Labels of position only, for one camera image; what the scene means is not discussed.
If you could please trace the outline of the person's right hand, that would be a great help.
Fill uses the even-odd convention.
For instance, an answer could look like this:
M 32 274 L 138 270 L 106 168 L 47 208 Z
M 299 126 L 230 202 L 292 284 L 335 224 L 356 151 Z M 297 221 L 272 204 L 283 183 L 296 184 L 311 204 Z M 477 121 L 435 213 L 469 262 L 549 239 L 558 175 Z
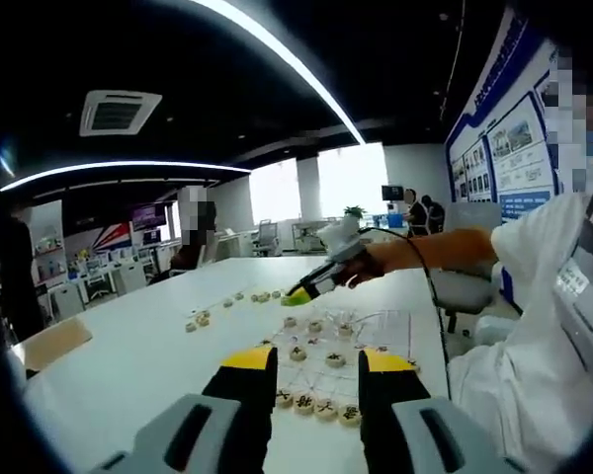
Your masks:
M 383 277 L 386 270 L 386 251 L 382 244 L 368 244 L 355 257 L 344 263 L 336 276 L 336 283 L 349 288 L 374 278 Z

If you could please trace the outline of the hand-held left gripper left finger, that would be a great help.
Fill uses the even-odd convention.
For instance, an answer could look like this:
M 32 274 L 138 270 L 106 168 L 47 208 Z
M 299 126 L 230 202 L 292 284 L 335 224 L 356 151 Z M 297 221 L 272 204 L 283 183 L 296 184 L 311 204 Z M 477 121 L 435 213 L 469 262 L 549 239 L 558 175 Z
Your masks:
M 261 473 L 272 437 L 278 351 L 229 356 L 200 394 L 177 400 L 141 428 L 130 451 L 94 473 Z

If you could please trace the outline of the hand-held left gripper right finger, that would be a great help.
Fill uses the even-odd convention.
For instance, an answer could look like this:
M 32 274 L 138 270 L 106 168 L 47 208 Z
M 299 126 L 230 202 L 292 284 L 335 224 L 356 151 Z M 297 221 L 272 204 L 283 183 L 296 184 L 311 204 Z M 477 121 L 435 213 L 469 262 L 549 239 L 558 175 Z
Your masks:
M 359 351 L 360 433 L 370 473 L 522 473 L 449 399 L 432 397 L 399 355 Z

